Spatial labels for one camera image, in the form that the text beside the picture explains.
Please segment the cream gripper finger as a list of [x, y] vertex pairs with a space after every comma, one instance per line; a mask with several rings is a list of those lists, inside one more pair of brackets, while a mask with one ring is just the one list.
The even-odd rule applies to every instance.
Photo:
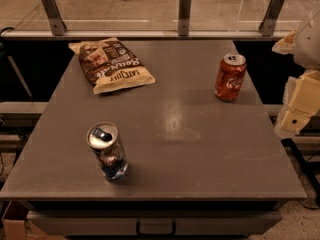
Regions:
[[296, 29], [290, 31], [273, 45], [272, 51], [281, 55], [292, 54], [294, 52], [295, 35]]
[[275, 134], [292, 138], [320, 111], [320, 71], [306, 70], [299, 78], [289, 77], [283, 105], [278, 113]]

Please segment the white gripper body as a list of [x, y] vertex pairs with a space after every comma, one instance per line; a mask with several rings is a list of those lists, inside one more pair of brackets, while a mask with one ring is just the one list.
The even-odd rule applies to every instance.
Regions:
[[314, 8], [298, 26], [294, 40], [294, 61], [320, 70], [320, 9]]

